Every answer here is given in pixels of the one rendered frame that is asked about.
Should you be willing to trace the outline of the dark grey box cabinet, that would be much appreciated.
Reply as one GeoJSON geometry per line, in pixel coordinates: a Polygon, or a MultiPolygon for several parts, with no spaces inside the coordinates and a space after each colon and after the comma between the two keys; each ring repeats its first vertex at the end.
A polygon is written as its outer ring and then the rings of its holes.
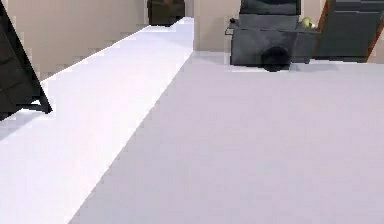
{"type": "Polygon", "coordinates": [[[288,50],[291,64],[308,64],[319,35],[316,28],[303,27],[298,16],[287,15],[240,14],[230,19],[226,34],[228,30],[230,64],[259,68],[262,54],[275,46],[288,50]]]}

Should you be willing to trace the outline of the black ball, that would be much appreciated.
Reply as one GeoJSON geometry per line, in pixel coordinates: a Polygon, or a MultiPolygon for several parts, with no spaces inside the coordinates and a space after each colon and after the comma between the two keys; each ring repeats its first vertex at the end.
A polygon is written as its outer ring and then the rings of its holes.
{"type": "Polygon", "coordinates": [[[286,70],[291,64],[289,52],[279,46],[271,47],[262,54],[261,64],[269,72],[286,70]]]}

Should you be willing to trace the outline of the dark brown cabinet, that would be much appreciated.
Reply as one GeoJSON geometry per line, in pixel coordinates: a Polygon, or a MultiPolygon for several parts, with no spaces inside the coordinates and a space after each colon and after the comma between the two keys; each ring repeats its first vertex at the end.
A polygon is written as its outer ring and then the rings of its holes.
{"type": "Polygon", "coordinates": [[[147,9],[150,25],[170,27],[185,16],[185,1],[147,0],[147,9]]]}

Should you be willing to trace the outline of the dark grey chair back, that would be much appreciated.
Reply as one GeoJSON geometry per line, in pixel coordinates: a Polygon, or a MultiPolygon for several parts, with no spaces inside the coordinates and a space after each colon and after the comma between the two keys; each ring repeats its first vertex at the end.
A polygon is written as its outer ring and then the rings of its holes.
{"type": "Polygon", "coordinates": [[[301,0],[241,0],[240,14],[300,15],[301,0]]]}

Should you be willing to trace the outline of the black shelf unit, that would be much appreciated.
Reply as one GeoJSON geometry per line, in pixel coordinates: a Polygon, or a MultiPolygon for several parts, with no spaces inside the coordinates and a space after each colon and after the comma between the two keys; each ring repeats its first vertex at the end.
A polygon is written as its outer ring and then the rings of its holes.
{"type": "Polygon", "coordinates": [[[0,121],[21,109],[52,112],[52,107],[0,0],[0,121]]]}

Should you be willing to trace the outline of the dark door with brown frame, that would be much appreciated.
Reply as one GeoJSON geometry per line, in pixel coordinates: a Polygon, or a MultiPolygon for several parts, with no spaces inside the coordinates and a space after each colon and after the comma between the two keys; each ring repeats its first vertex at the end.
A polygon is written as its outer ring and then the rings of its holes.
{"type": "Polygon", "coordinates": [[[384,25],[384,0],[326,0],[314,58],[365,63],[384,25]]]}

